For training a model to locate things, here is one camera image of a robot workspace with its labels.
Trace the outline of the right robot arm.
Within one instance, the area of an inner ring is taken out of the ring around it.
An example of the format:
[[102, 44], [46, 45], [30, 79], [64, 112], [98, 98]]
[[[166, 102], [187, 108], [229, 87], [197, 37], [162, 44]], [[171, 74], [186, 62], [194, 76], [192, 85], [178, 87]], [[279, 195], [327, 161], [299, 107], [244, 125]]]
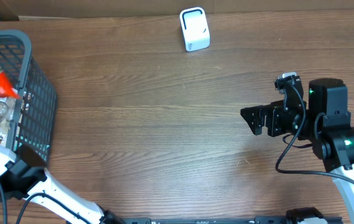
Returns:
[[267, 128], [271, 137], [308, 141], [325, 169], [300, 170], [300, 174], [331, 177], [354, 223], [354, 127], [346, 84], [336, 78], [312, 80], [307, 101], [298, 75], [283, 74], [274, 85], [282, 100], [243, 108], [240, 115], [255, 135]]

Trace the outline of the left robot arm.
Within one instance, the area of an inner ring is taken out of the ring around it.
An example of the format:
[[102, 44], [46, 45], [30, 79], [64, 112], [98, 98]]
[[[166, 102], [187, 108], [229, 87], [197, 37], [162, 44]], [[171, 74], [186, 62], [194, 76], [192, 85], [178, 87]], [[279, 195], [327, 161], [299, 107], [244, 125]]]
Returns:
[[47, 169], [45, 161], [28, 145], [17, 152], [0, 146], [0, 202], [4, 222], [7, 223], [6, 200], [24, 200], [17, 222], [30, 202], [39, 204], [67, 223], [122, 223], [109, 210], [87, 201], [57, 181]]

